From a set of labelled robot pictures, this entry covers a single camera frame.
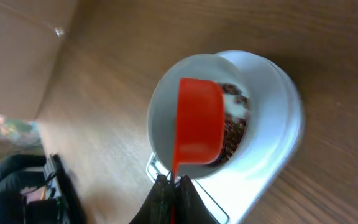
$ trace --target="wood grain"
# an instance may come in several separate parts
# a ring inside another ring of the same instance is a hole
[[[81,2],[43,107],[90,223],[127,223],[151,183],[147,106],[159,79],[197,53],[246,50],[282,67],[306,131],[244,223],[358,223],[358,1]]]

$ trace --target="white bowl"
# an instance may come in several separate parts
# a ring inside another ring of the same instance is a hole
[[[172,166],[179,80],[183,77],[235,84],[250,98],[250,120],[252,122],[252,96],[247,91],[246,83],[241,80],[241,74],[237,67],[228,60],[212,54],[193,55],[179,61],[158,83],[147,114],[149,143],[157,159],[168,170]],[[244,143],[244,140],[245,138],[235,154],[242,154],[246,150],[247,143]],[[224,164],[216,167],[180,165],[178,175],[188,175],[190,178],[206,177],[217,172],[222,166]]]

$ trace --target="white scale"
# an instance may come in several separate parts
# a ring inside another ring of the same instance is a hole
[[[273,62],[239,50],[220,52],[216,55],[232,62],[243,75],[256,75],[255,71],[258,68],[249,66],[250,63],[257,62],[258,66],[273,68],[275,72],[271,75],[278,76],[276,78],[282,81],[279,84],[285,87],[286,100],[290,102],[288,114],[286,114],[287,123],[284,132],[280,135],[277,148],[261,149],[269,152],[264,163],[260,163],[260,166],[251,171],[244,171],[244,175],[239,175],[230,181],[227,179],[222,181],[221,175],[193,180],[193,185],[206,208],[219,223],[240,223],[294,153],[298,140],[303,134],[303,111],[294,84],[288,75]],[[167,175],[168,170],[152,154],[147,163],[146,173],[154,183],[157,175]]]

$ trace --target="person's leg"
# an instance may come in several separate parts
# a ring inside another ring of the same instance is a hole
[[[0,181],[0,192],[20,192],[25,187],[42,187],[45,185],[44,173],[31,171],[16,171]]]
[[[0,163],[0,181],[2,181],[5,177],[15,171],[21,170],[26,167],[44,166],[45,163],[45,156],[21,154],[9,156]]]

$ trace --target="coffee beans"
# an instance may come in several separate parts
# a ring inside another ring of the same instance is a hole
[[[248,98],[241,94],[238,87],[229,83],[220,83],[220,86],[225,94],[236,96],[234,98],[235,104],[242,105],[245,109],[248,109]],[[248,112],[244,113],[243,118],[234,117],[229,111],[226,112],[222,153],[210,166],[222,164],[233,156],[246,131],[248,117]]]

